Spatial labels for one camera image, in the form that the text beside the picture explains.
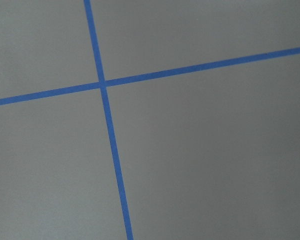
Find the blue tape grid lines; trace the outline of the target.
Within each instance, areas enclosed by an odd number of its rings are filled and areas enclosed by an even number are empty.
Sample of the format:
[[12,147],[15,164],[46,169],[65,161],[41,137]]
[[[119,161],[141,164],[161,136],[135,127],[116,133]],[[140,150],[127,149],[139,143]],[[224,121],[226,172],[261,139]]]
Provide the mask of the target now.
[[265,52],[265,53],[248,55],[248,56],[241,56],[236,58],[218,60],[213,62],[178,67],[178,68],[161,70],[161,71],[150,72],[150,73],[143,73],[139,75],[126,76],[126,77],[120,77],[115,79],[106,79],[104,74],[103,64],[102,64],[102,56],[101,56],[101,51],[100,51],[100,46],[98,41],[98,34],[95,27],[92,5],[89,0],[85,0],[83,4],[85,9],[85,16],[86,16],[87,26],[89,30],[89,37],[91,41],[98,81],[0,98],[0,106],[32,101],[37,99],[50,98],[50,97],[55,97],[60,95],[68,95],[68,94],[78,93],[78,92],[85,92],[90,90],[97,90],[97,89],[100,90],[105,122],[107,126],[107,133],[108,133],[108,138],[110,143],[112,161],[114,165],[115,178],[118,187],[118,194],[119,194],[120,205],[122,210],[124,228],[126,232],[126,238],[128,240],[132,240],[134,238],[133,228],[132,228],[131,217],[129,213],[129,206],[128,206],[128,200],[126,196],[122,169],[121,169],[119,151],[118,151],[116,135],[115,135],[115,128],[113,124],[112,112],[111,112],[110,101],[108,96],[108,88],[113,86],[126,85],[130,83],[160,79],[160,78],[171,77],[171,76],[178,76],[178,75],[189,74],[194,72],[201,72],[201,71],[206,71],[211,69],[224,68],[228,66],[247,64],[251,62],[264,61],[264,60],[275,59],[275,58],[283,58],[286,56],[293,56],[293,55],[300,55],[300,47],[288,48],[288,49]]

